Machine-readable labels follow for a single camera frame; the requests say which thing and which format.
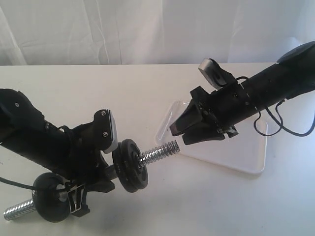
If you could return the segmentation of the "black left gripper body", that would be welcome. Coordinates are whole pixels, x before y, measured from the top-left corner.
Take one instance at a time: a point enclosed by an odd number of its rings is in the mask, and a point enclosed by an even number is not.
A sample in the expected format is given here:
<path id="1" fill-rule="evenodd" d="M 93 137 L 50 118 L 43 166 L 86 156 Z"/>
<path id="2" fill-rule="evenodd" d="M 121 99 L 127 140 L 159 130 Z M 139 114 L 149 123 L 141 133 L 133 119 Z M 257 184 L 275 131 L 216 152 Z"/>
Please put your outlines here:
<path id="1" fill-rule="evenodd" d="M 108 193 L 114 183 L 100 173 L 99 153 L 93 143 L 93 122 L 70 129 L 63 125 L 48 131 L 57 142 L 49 149 L 45 168 L 77 184 L 86 184 L 88 192 Z"/>

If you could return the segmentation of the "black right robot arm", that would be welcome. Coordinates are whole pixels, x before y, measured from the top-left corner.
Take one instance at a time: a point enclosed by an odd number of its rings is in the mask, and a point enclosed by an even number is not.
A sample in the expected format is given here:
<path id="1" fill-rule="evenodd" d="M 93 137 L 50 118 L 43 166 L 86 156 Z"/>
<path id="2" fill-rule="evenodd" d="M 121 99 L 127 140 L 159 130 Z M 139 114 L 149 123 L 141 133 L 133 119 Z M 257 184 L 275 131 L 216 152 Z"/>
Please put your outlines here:
<path id="1" fill-rule="evenodd" d="M 210 58 L 198 69 L 214 90 L 193 89 L 187 108 L 169 127 L 186 145 L 232 138 L 238 134 L 236 124 L 313 91 L 315 44 L 311 41 L 290 50 L 251 77 L 234 77 Z"/>

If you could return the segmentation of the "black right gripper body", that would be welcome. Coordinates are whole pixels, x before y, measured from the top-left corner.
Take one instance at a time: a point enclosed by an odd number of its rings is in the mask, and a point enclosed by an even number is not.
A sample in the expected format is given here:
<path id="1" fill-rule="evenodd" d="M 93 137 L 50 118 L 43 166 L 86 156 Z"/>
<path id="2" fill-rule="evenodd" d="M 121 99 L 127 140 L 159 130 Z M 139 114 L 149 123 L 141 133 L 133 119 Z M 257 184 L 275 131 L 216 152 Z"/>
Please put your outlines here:
<path id="1" fill-rule="evenodd" d="M 246 93 L 240 84 L 233 83 L 211 93 L 198 86 L 190 94 L 204 123 L 215 125 L 224 136 L 238 135 L 235 124 L 246 118 Z"/>

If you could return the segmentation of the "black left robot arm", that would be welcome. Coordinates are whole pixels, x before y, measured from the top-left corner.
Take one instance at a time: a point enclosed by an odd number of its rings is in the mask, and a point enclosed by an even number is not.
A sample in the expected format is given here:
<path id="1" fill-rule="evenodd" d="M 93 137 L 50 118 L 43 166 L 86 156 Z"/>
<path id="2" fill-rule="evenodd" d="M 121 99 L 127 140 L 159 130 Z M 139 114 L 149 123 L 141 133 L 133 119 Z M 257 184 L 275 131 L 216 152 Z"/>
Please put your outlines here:
<path id="1" fill-rule="evenodd" d="M 94 114 L 91 122 L 75 128 L 48 122 L 20 91 L 0 91 L 0 144 L 44 167 L 47 172 L 32 185 L 32 199 L 7 209 L 12 220 L 36 210 L 50 222 L 89 213 L 88 192 L 108 193 L 115 188 L 107 176 L 103 153 L 117 148 L 117 132 L 110 110 Z"/>

